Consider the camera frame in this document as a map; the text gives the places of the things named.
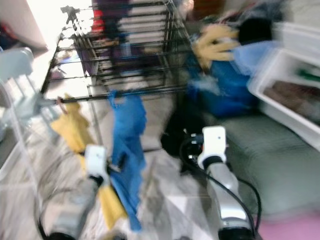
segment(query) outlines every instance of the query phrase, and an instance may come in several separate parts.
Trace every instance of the black cable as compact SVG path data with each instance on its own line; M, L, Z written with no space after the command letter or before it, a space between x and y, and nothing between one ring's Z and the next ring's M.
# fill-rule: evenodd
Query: black cable
M255 222L254 222L254 219L249 211L249 209L247 208L247 206L241 201L241 199L235 195L231 190L229 190L227 187L225 187L221 182L219 182L218 180L216 180L215 178L213 178L212 176L210 176L209 174L207 174L204 170L202 170L201 168L199 167L196 167L192 164L189 164L186 159L184 158L184 155L183 155L183 147L186 146L188 143L191 143L192 141L197 141L197 139L199 139L199 136L196 136L196 137L191 137L191 138L188 138L188 139L185 139L181 146L180 146L180 150L179 150L179 155L180 155L180 158L181 160L184 162L184 164L186 164L189 168L191 169L194 169L195 171L201 173L202 175L204 175L207 179L210 179L211 181L213 181L215 184L217 184L220 188L222 188L224 191L226 191L231 197L233 197L238 203L239 205L243 208L243 210L245 211L248 219L249 219L249 223L250 223L250 227L251 227L251 230L252 230L252 234L253 234L253 237L255 238L256 237L256 228L255 228Z
M67 193L67 192L71 192L72 189L70 188L63 188L60 190L56 190L55 192L53 192L52 194L50 194L44 201L43 201L43 205L47 204L53 197L55 197L58 194L63 194L63 193ZM40 211L39 216L36 216L36 208L37 208L37 202L34 202L34 212L33 212L33 216L34 216L34 220L36 223L36 227L42 237L43 240L48 240L49 236L46 234L45 230L44 230L44 226L43 226L43 214L47 209L47 206L45 205L45 207Z
M257 211L257 215L256 215L256 223L255 223L255 231L258 232L259 227L260 227L260 222L261 222L261 214L262 214L262 203L261 203L261 198L260 198L259 192L250 182L243 180L239 177L237 177L237 179L239 182L241 182L241 183L247 185L249 188L251 188L255 194L256 202L257 202L257 206L258 206L258 211Z

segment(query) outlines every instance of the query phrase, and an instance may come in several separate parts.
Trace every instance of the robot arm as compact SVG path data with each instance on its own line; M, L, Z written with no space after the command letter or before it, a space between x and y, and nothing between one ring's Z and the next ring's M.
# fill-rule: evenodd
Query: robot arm
M63 211L53 224L48 240L78 240L87 216L96 202L99 187L110 184L107 174L107 150L88 145L85 150L87 177L70 192Z
M226 165L226 130L222 126L205 127L203 150L198 165L238 198L239 182ZM212 199L213 230L218 229L220 240L254 240L249 216L243 206L214 181L208 181L208 194Z

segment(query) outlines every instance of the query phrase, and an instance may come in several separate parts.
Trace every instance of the gray sofa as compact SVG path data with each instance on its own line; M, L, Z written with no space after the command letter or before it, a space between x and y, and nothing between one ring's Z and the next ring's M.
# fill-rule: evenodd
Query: gray sofa
M287 127L263 114L211 120L226 128L226 155L235 174L259 191L264 219L320 209L320 152ZM254 193L240 194L256 212Z

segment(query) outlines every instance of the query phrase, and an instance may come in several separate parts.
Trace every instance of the white storage container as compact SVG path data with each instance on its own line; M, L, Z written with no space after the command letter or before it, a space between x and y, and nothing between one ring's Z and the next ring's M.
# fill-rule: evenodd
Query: white storage container
M320 82L296 75L296 69L303 63L320 68L320 31L292 23L279 23L274 33L283 46L265 58L256 76L248 83L248 89L261 100L260 110L263 113L284 124L320 151L320 126L264 94L265 89L278 80L320 89Z

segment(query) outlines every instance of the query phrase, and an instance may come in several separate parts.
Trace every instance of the blue towel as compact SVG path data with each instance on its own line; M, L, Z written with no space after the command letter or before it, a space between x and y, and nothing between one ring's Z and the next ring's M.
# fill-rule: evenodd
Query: blue towel
M128 96L120 105L115 104L114 96L109 100L115 116L112 164L121 168L120 173L111 172L110 177L128 214L131 230L139 232L142 227L136 214L143 180L141 171L146 165L140 135L146 128L146 111L138 96Z
M261 41L238 46L232 50L234 63L241 74L253 76L261 60L277 46L275 41Z

